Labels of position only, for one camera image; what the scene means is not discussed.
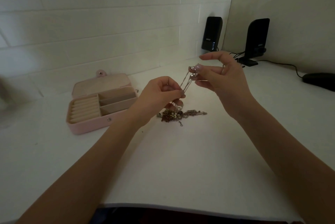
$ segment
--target black mouse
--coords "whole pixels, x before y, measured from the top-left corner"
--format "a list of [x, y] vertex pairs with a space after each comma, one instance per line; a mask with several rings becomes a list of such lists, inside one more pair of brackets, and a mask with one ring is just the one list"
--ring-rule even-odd
[[335, 92], [334, 73], [308, 73], [303, 75], [303, 82]]

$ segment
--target fingernail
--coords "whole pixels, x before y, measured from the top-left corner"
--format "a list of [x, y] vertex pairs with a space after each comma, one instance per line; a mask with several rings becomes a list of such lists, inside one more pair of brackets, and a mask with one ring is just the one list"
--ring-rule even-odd
[[198, 72], [198, 71], [201, 71], [203, 68], [203, 66], [201, 64], [197, 64], [194, 66], [194, 69]]

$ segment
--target speaker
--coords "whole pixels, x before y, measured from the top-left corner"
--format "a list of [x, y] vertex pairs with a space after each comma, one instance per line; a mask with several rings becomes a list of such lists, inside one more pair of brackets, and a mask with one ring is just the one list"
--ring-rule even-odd
[[266, 52], [265, 43], [268, 35], [270, 19], [256, 19], [250, 23], [245, 44], [244, 57], [238, 58], [239, 63], [246, 66], [257, 65], [250, 58], [260, 57]]
[[207, 51], [216, 51], [222, 30], [221, 17], [208, 17], [201, 48]]

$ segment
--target pink jewelry box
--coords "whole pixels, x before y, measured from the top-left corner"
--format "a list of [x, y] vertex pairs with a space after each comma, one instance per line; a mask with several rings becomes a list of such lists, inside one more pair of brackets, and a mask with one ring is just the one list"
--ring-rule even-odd
[[107, 75], [78, 82], [72, 91], [66, 123], [73, 134], [109, 126], [137, 100], [137, 92], [126, 74]]

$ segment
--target jewelry box lid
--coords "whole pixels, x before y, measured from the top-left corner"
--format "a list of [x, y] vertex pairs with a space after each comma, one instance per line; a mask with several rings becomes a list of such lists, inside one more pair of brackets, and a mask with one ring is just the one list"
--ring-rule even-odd
[[78, 98], [123, 86], [131, 86], [130, 79], [126, 74], [107, 75], [104, 70], [98, 70], [96, 72], [96, 78], [80, 81], [74, 85], [72, 97]]

